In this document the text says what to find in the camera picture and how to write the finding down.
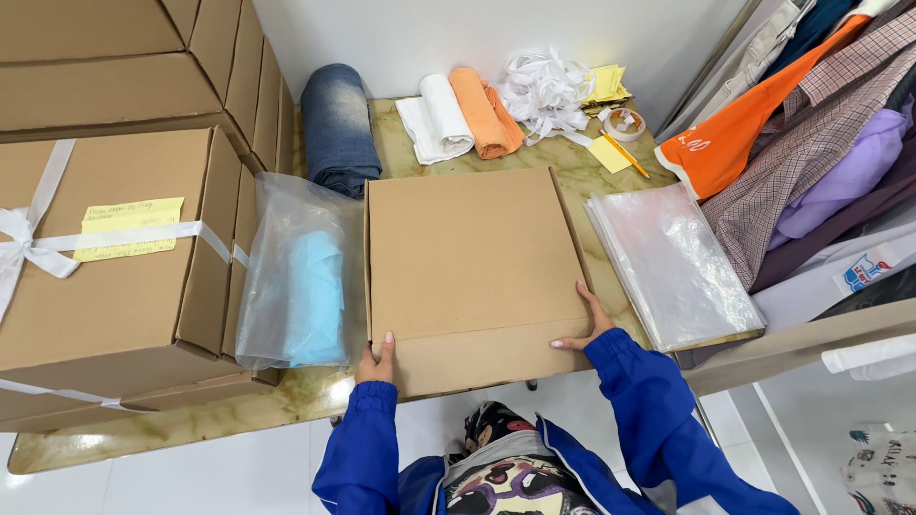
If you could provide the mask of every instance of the elastic cuff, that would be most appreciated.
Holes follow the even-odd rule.
[[[608,329],[585,346],[584,352],[595,368],[601,368],[617,355],[642,349],[626,331],[619,327]]]
[[[398,388],[386,381],[366,381],[359,383],[350,394],[347,412],[378,410],[395,416],[398,404]]]

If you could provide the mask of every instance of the blue jacket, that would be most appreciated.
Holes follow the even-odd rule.
[[[670,358],[643,350],[619,328],[598,336],[585,354],[614,406],[627,471],[642,495],[621,488],[601,458],[559,426],[540,416],[537,425],[544,445],[605,515],[798,513],[735,475],[691,415],[693,394]],[[380,381],[361,383],[351,394],[311,486],[331,514],[445,514],[444,457],[421,458],[398,474],[397,398],[395,387]]]

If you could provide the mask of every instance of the yellow paper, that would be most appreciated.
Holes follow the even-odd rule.
[[[592,68],[592,72],[594,73],[594,91],[592,94],[585,97],[582,103],[588,104],[590,102],[603,102],[605,100],[622,98],[617,95],[620,93],[619,90],[621,89],[623,89],[624,93],[627,91],[620,84],[620,79],[623,78],[624,70],[626,69],[626,66],[617,66],[616,64]]]
[[[86,209],[82,218],[82,234],[136,229],[153,225],[176,224],[181,219],[184,197],[156,199],[117,205],[94,205]],[[125,258],[152,254],[175,248],[175,238],[76,250],[73,259],[85,263],[100,259]]]
[[[595,138],[588,151],[611,173],[617,173],[631,165],[627,158],[604,136]]]

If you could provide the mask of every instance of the plastic bag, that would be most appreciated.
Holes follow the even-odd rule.
[[[588,116],[580,107],[594,91],[594,73],[587,65],[562,60],[551,48],[549,54],[516,57],[506,65],[506,74],[493,88],[512,118],[530,131],[525,145],[557,135],[583,147],[592,145],[591,138],[576,132],[588,125]]]
[[[363,203],[258,173],[235,359],[245,368],[337,365],[365,346]]]
[[[585,210],[656,349],[670,352],[763,328],[682,183],[592,194]]]

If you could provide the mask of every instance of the pencil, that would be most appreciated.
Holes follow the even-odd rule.
[[[637,163],[636,160],[633,159],[633,157],[629,155],[629,152],[627,152],[626,150],[624,150],[623,147],[621,147],[619,143],[617,143],[612,137],[610,137],[610,135],[608,135],[608,134],[604,131],[604,129],[598,129],[598,130],[601,131],[601,135],[602,135],[602,136],[606,137],[607,140],[611,142],[611,145],[613,145],[617,150],[620,150],[620,153],[623,154],[625,158],[627,158],[627,161],[629,161],[630,164],[632,164],[633,166],[635,166],[636,169],[639,170],[640,173],[642,173],[643,175],[645,175],[645,176],[646,176],[646,179],[649,178],[649,174],[646,173],[646,171],[643,170],[641,166],[639,166],[639,163]]]

